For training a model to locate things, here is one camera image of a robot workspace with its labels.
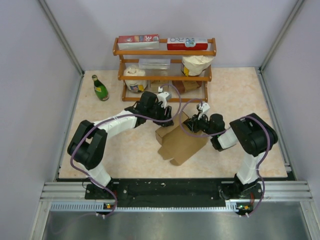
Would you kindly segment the brown cardboard box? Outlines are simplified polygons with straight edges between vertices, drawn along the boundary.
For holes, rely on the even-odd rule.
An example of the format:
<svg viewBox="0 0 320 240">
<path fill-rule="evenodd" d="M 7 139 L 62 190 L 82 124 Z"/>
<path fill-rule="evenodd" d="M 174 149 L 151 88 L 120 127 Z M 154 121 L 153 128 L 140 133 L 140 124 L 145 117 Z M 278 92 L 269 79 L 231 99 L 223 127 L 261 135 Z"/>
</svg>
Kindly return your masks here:
<svg viewBox="0 0 320 240">
<path fill-rule="evenodd" d="M 157 151 L 163 160 L 173 166 L 181 166 L 208 142 L 206 137 L 200 137 L 201 132 L 191 132 L 183 123 L 189 117 L 184 112 L 173 119 L 174 125 L 160 127 L 155 131 L 155 138 L 161 147 Z"/>
</svg>

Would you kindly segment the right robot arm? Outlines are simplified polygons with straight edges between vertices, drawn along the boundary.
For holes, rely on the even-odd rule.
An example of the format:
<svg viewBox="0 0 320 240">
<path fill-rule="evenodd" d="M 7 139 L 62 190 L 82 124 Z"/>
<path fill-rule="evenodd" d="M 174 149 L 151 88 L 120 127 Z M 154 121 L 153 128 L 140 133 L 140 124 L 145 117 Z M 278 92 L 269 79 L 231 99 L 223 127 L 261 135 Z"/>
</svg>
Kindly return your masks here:
<svg viewBox="0 0 320 240">
<path fill-rule="evenodd" d="M 226 128 L 223 116 L 218 113 L 208 117 L 206 114 L 195 114 L 183 124 L 193 133 L 199 131 L 209 135 L 214 149 L 222 152 L 237 143 L 244 150 L 244 159 L 233 183 L 222 183 L 218 189 L 220 196 L 229 200 L 245 198 L 256 188 L 259 166 L 267 154 L 278 142 L 276 131 L 257 114 L 251 113 L 233 120 Z"/>
</svg>

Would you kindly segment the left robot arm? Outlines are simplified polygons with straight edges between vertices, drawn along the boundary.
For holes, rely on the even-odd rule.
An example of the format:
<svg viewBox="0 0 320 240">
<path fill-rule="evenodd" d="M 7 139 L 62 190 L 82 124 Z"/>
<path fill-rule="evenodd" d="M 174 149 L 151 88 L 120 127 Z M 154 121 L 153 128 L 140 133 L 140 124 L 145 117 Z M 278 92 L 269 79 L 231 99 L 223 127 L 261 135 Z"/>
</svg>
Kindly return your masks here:
<svg viewBox="0 0 320 240">
<path fill-rule="evenodd" d="M 102 164 L 107 140 L 135 129 L 147 120 L 161 127 L 172 126 L 172 107 L 168 105 L 171 97 L 167 91 L 158 94 L 146 91 L 134 105 L 112 117 L 96 122 L 80 122 L 67 147 L 70 165 L 90 178 L 102 198 L 109 198 L 114 191 L 110 183 L 112 177 Z"/>
</svg>

